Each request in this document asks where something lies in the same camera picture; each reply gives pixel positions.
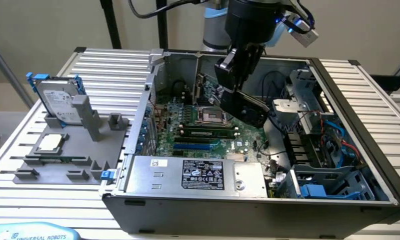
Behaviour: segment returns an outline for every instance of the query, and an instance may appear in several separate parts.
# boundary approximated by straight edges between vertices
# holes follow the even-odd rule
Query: blue latch
[[[78,83],[78,87],[79,87],[78,91],[79,91],[79,93],[87,95],[86,86],[83,85],[83,80],[82,80],[82,77],[79,77],[79,74],[77,74],[74,76],[74,79],[75,79],[75,81]]]
[[[115,172],[114,171],[103,171],[101,174],[101,180],[114,180]]]
[[[32,73],[32,72],[28,72],[28,73],[26,74],[27,82],[28,82],[30,85],[31,85],[32,91],[34,91],[35,93],[38,93],[38,88],[36,88],[36,85],[35,85],[35,81],[34,81],[32,76],[34,76],[34,73]]]
[[[301,187],[301,195],[306,199],[346,199],[357,200],[359,198],[361,192],[355,191],[347,195],[327,195],[326,188],[323,185],[306,184]]]
[[[47,73],[38,73],[35,76],[34,76],[34,79],[39,79],[39,80],[48,80],[50,79],[50,74]]]

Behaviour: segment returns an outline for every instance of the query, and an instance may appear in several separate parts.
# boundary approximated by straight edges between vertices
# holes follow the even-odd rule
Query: metal frame
[[[400,108],[361,65],[334,60],[322,60],[322,63],[334,78],[335,88],[343,89],[337,98],[351,106],[341,109],[351,115],[349,119],[358,125],[353,130],[363,139],[362,146],[370,146],[366,149],[369,155],[400,200]]]
[[[101,0],[101,6],[102,9],[105,10],[113,48],[122,49],[119,27],[118,27],[117,15],[114,9],[114,0]]]
[[[83,78],[83,80],[91,84],[86,86],[94,108],[99,108],[101,114],[109,114],[110,111],[122,112],[127,114],[129,96],[110,96],[111,92],[119,92],[125,85],[131,84],[131,81],[137,78],[131,73],[118,72],[131,62],[131,56],[138,63],[147,63],[149,60],[142,56],[150,55],[145,51],[129,51],[129,50],[106,50],[106,49],[89,49],[89,54],[75,53],[64,65],[60,71],[60,76],[74,66],[79,66],[78,62],[103,65],[90,65],[91,71],[86,71],[81,74],[85,76],[94,76]],[[341,64],[347,61],[326,60],[326,64]],[[98,194],[101,186],[98,185],[16,185],[12,183],[14,174],[12,171],[23,164],[23,160],[19,158],[31,150],[31,144],[39,138],[40,133],[46,127],[43,117],[46,116],[46,109],[42,103],[38,101],[31,109],[27,117],[18,126],[14,134],[0,149],[0,223],[18,223],[43,221],[59,224],[66,227],[77,229],[85,239],[98,240],[129,240],[137,238],[150,238],[143,235],[127,234],[114,219],[107,207]],[[385,138],[378,138],[381,133],[373,133],[378,143]],[[390,160],[394,163],[394,167],[400,174],[400,163],[395,164],[395,160]],[[106,186],[105,190],[110,192],[117,186]],[[349,240],[400,240],[400,221],[397,224],[374,224],[362,229],[355,235],[347,237]]]
[[[331,76],[333,73],[330,74],[329,70],[337,71],[337,75],[342,79],[350,79],[353,77],[354,79],[366,81],[369,78],[361,68],[350,67],[350,69],[327,69],[318,58],[299,58],[297,61],[310,63],[310,68],[317,76],[325,94],[331,100],[334,110],[342,118],[351,136],[355,136],[355,143],[359,146],[361,152],[367,156],[366,161],[370,165],[370,169],[390,201],[289,198],[258,199],[205,195],[182,196],[177,194],[139,194],[126,192],[123,190],[126,189],[126,181],[121,180],[119,188],[103,195],[103,201],[126,232],[226,236],[254,235],[259,237],[293,236],[310,238],[345,238],[355,231],[355,228],[366,227],[377,222],[391,224],[400,219],[400,177],[393,169],[387,157],[379,149],[379,146],[358,117],[359,112],[355,112],[354,110],[357,109],[362,112],[365,109],[351,107],[346,100],[347,96],[343,95],[346,91],[339,89],[334,81],[334,76]],[[366,91],[374,93],[378,91],[374,87],[370,86],[370,89],[361,88],[354,92]],[[125,162],[123,168],[127,171],[122,173],[122,178],[129,178],[133,167],[131,163],[131,160]],[[238,209],[238,213],[230,211],[230,209],[234,208]],[[198,212],[205,213],[210,209],[214,209],[214,220],[210,219],[209,216],[197,214]],[[289,209],[301,214],[287,214]],[[309,221],[309,213],[311,211],[319,213],[314,222]],[[197,216],[197,220],[202,222],[202,225],[193,224],[190,221],[182,222],[181,215],[175,215],[174,213],[187,213],[189,216]],[[129,217],[134,215],[139,216],[137,220]],[[333,228],[334,225],[341,226],[343,224],[343,218],[357,219],[359,221],[353,221],[351,224],[346,224],[343,227]],[[289,229],[287,226],[297,221],[303,221],[305,224],[294,229]],[[235,225],[249,227],[235,229]]]
[[[169,5],[169,0],[155,0],[157,9],[163,8]],[[158,15],[158,28],[159,28],[159,46],[162,49],[170,48],[169,39],[169,15],[167,11],[159,13]]]

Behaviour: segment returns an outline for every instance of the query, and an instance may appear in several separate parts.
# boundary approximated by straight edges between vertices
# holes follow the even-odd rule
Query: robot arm
[[[266,42],[274,37],[282,21],[297,33],[306,34],[315,28],[315,19],[310,11],[306,18],[289,0],[230,0],[226,31],[231,38],[230,53],[215,65],[221,87],[211,102],[247,124],[262,128],[270,109],[257,98],[242,92],[243,84],[258,66]],[[301,29],[289,20],[290,11],[310,22],[309,30]]]

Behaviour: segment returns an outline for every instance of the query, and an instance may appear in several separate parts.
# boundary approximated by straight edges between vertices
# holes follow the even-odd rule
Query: red cable
[[[342,142],[342,144],[343,144],[345,146],[350,147],[350,148],[354,150],[355,156],[357,156],[358,159],[361,160],[361,153],[359,153],[359,150],[357,149],[357,147],[355,147],[354,145],[349,144],[349,143],[345,142],[345,141]]]

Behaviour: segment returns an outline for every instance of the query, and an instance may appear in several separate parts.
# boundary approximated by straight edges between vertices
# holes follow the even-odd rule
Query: power supply label
[[[225,190],[225,164],[222,161],[185,160],[182,168],[185,189]]]

